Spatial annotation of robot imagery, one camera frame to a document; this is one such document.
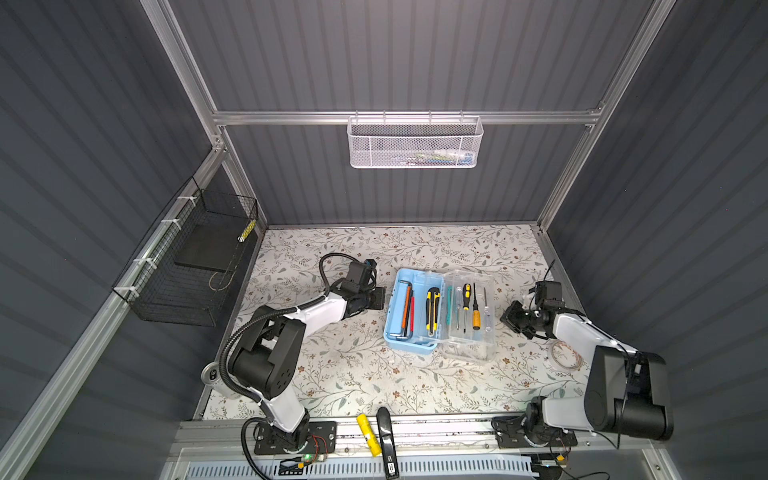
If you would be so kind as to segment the orange handled screwdriver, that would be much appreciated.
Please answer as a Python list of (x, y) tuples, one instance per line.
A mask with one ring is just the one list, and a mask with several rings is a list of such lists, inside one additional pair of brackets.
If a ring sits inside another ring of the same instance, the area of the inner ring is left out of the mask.
[(482, 325), (481, 314), (479, 311), (479, 303), (477, 300), (476, 286), (472, 286), (472, 328), (475, 331), (479, 331)]

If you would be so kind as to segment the blue plastic tool box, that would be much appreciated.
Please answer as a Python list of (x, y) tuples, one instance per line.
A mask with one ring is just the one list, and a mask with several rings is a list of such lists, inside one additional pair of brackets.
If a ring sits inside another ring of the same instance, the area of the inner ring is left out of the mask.
[[(482, 320), (483, 287), (487, 289), (490, 309), (491, 327), (486, 332), (483, 322), (479, 331), (472, 328), (472, 300), (470, 303), (470, 323), (466, 334), (461, 330), (456, 332), (453, 325), (453, 307), (450, 329), (446, 330), (445, 307), (448, 286), (454, 289), (465, 283), (476, 286), (477, 300)], [(438, 330), (434, 337), (429, 337), (426, 328), (426, 297), (431, 287), (441, 290), (438, 307)], [(491, 276), (465, 270), (454, 270), (445, 273), (403, 268), (397, 272), (393, 293), (390, 299), (383, 337), (388, 345), (395, 349), (413, 354), (427, 356), (436, 350), (441, 350), (447, 356), (455, 359), (486, 362), (492, 359), (496, 350), (494, 308), (495, 301), (492, 293), (494, 281)], [(408, 300), (414, 295), (415, 321), (414, 332), (407, 338)]]

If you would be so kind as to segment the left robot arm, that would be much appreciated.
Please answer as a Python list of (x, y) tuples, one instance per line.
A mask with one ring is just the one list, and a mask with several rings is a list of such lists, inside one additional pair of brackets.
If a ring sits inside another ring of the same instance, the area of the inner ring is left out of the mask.
[(292, 386), (304, 340), (324, 327), (384, 308), (377, 263), (331, 252), (319, 260), (323, 292), (284, 309), (263, 306), (235, 330), (218, 355), (220, 378), (257, 403), (279, 444), (297, 451), (310, 434), (308, 410)]

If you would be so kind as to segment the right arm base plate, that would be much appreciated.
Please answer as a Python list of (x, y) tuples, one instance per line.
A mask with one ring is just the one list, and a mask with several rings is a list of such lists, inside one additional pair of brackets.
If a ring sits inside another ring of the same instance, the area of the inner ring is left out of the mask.
[(529, 422), (524, 415), (497, 416), (491, 419), (491, 426), (499, 448), (548, 448), (578, 445), (573, 431), (551, 427), (544, 423)]

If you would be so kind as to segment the black yellow screwdriver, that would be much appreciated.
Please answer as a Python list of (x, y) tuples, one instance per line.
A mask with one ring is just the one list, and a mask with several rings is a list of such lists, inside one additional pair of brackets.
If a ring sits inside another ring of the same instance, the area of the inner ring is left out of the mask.
[(462, 289), (462, 333), (466, 334), (470, 323), (470, 303), (472, 300), (472, 285), (465, 283)]

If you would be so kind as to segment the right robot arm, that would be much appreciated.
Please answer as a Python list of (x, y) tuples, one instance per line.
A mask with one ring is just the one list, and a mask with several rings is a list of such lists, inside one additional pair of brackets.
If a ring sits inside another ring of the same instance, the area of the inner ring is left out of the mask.
[(665, 360), (617, 340), (585, 313), (567, 307), (560, 283), (539, 281), (531, 293), (532, 304), (512, 302), (501, 322), (528, 340), (565, 343), (590, 370), (578, 397), (534, 397), (522, 415), (511, 419), (514, 441), (572, 446), (566, 436), (575, 431), (670, 439), (674, 421)]

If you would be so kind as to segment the clear handle screwdriver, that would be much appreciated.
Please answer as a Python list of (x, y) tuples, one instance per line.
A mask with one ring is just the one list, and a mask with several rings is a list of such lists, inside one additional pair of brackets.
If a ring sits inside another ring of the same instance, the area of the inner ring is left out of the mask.
[(456, 332), (459, 332), (461, 330), (461, 312), (463, 310), (462, 307), (462, 298), (463, 298), (463, 291), (460, 286), (457, 286), (454, 289), (454, 306), (453, 306), (453, 325), (454, 330)]

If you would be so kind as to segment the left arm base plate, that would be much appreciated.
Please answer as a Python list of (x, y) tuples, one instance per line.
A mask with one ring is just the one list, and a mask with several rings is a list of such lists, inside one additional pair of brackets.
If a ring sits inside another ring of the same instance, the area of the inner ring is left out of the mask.
[(329, 454), (336, 448), (338, 423), (333, 421), (309, 421), (301, 424), (293, 433), (262, 423), (252, 434), (256, 455)]

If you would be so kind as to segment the teal tool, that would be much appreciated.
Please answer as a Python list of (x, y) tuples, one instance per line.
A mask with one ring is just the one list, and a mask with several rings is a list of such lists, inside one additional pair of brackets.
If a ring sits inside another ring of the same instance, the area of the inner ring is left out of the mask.
[(445, 307), (445, 325), (446, 330), (450, 329), (452, 319), (452, 307), (453, 307), (453, 289), (448, 286), (446, 293), (446, 307)]

